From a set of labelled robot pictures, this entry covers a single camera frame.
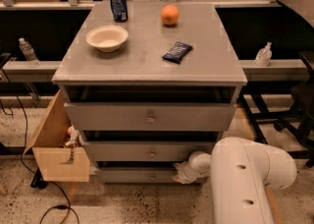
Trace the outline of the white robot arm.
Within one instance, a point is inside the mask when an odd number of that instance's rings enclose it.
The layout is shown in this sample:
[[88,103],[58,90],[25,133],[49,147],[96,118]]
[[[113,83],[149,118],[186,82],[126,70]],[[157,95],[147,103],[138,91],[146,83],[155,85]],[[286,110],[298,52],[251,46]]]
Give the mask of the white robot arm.
[[219,140],[210,154],[194,151],[174,167],[179,183],[211,180],[214,224],[275,224],[265,189],[288,188],[297,175],[286,151],[238,137]]

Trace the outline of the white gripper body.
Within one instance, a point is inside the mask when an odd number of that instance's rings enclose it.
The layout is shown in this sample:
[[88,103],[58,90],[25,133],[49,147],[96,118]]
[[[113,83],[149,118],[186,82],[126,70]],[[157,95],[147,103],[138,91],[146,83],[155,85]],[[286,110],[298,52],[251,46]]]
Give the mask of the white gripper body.
[[210,175],[211,155],[203,151],[194,151],[187,161],[182,162],[183,169],[177,170],[176,181],[191,184],[197,179]]

